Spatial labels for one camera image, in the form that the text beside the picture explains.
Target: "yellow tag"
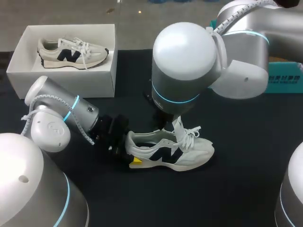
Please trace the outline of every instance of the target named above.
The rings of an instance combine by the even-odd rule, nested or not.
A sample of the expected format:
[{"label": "yellow tag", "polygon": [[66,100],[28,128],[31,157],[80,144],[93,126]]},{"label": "yellow tag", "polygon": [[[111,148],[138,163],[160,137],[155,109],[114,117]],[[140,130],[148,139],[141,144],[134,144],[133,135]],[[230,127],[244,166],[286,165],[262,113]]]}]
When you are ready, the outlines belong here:
[{"label": "yellow tag", "polygon": [[134,157],[133,162],[130,165],[141,165],[142,161],[139,160],[138,158]]}]

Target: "shoe tongue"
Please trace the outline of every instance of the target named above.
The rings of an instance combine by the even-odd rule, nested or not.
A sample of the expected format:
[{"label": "shoe tongue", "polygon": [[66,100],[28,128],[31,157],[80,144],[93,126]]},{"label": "shoe tongue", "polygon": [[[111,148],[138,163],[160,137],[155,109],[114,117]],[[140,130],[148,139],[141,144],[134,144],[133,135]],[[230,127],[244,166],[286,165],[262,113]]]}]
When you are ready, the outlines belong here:
[{"label": "shoe tongue", "polygon": [[174,120],[172,122],[172,125],[174,126],[174,132],[177,138],[177,142],[179,142],[183,139],[184,135],[186,134],[181,120],[181,116],[179,116],[176,120]]}]

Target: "gray floor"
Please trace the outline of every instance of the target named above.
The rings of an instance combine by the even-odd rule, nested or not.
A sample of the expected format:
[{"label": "gray floor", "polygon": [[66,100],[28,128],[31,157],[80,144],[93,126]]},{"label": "gray floor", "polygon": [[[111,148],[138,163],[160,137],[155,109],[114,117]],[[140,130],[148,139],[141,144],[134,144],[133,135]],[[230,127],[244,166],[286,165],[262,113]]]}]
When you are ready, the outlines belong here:
[{"label": "gray floor", "polygon": [[227,2],[0,0],[0,52],[14,50],[26,26],[53,24],[115,23],[120,50],[152,48],[157,34],[169,24],[188,21],[207,26]]}]

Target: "white sneaker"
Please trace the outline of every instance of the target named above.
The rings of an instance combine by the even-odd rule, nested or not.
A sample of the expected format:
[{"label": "white sneaker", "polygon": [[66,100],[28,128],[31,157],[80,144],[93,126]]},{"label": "white sneaker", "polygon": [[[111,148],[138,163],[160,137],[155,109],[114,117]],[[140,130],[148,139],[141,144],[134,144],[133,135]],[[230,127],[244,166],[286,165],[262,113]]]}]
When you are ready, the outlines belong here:
[{"label": "white sneaker", "polygon": [[214,154],[212,142],[198,138],[198,130],[184,129],[181,117],[173,122],[174,132],[157,130],[151,133],[134,133],[126,137],[128,154],[138,158],[130,168],[167,166],[175,171],[186,171],[205,164]]},{"label": "white sneaker", "polygon": [[73,41],[59,39],[38,41],[38,53],[44,68],[75,67],[83,70],[94,67],[103,62],[108,56],[108,49],[83,42],[78,38]]}]

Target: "cardboard box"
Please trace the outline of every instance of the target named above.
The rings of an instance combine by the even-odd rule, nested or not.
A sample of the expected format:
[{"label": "cardboard box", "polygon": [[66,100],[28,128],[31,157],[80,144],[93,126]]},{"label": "cardboard box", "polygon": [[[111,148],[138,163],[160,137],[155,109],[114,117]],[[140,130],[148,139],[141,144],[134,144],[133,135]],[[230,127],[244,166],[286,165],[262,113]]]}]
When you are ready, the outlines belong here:
[{"label": "cardboard box", "polygon": [[[215,29],[216,20],[212,20],[210,26]],[[303,72],[297,62],[270,58],[268,73],[265,93],[303,93]]]},{"label": "cardboard box", "polygon": [[[84,42],[102,45],[109,49],[109,55],[101,65],[89,70],[73,67],[45,69],[37,53],[38,40],[64,37],[77,37]],[[25,98],[29,88],[42,75],[82,98],[114,97],[116,47],[114,24],[27,26],[12,56],[7,75],[19,98]]]}]

